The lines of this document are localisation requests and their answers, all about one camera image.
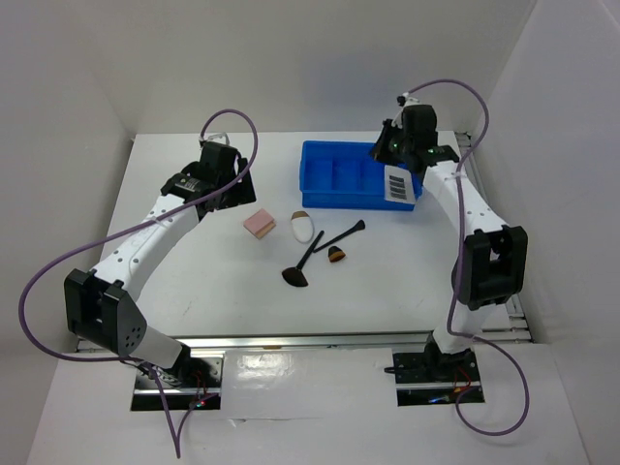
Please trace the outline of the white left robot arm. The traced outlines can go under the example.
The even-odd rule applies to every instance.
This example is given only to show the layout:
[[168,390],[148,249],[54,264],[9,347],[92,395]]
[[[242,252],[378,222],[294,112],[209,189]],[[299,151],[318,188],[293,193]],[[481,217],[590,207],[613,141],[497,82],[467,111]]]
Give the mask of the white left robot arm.
[[68,329],[119,357],[156,366],[171,387],[201,364],[183,343],[151,327],[138,308],[146,282],[179,240],[215,210],[254,202],[248,161],[227,144],[204,141],[199,160],[163,185],[151,211],[113,252],[64,281]]

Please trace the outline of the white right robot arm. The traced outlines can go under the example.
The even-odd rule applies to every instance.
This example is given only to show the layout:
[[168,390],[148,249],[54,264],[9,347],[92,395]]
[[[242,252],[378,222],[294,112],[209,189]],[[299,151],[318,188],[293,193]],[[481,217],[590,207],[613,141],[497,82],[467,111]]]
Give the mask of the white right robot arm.
[[427,376],[443,380],[456,367],[456,354],[470,349],[487,318],[523,287],[528,236],[496,214],[469,179],[460,158],[438,142],[433,107],[411,97],[383,123],[370,155],[385,166],[385,198],[413,203],[435,199],[458,234],[451,273],[453,302],[445,322],[432,333],[437,347],[426,352]]

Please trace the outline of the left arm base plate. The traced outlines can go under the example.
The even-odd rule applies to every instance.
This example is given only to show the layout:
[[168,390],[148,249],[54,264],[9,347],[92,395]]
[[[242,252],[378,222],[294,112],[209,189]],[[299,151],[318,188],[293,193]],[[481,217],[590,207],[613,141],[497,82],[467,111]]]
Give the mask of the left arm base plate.
[[[221,409],[221,385],[225,356],[221,351],[197,351],[194,354],[209,368],[194,372],[188,381],[178,381],[160,368],[155,368],[164,395],[172,412],[186,411],[194,407],[198,411],[218,411]],[[132,412],[163,412],[164,406],[156,381],[145,367],[137,369],[132,393]]]

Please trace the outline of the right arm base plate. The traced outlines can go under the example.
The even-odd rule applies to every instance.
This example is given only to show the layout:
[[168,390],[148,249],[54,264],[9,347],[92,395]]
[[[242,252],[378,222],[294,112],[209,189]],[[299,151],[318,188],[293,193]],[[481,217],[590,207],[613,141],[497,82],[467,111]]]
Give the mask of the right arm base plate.
[[462,403],[483,403],[484,393],[476,355],[464,355],[441,360],[424,353],[394,353],[392,365],[384,372],[395,382],[397,405],[431,406]]

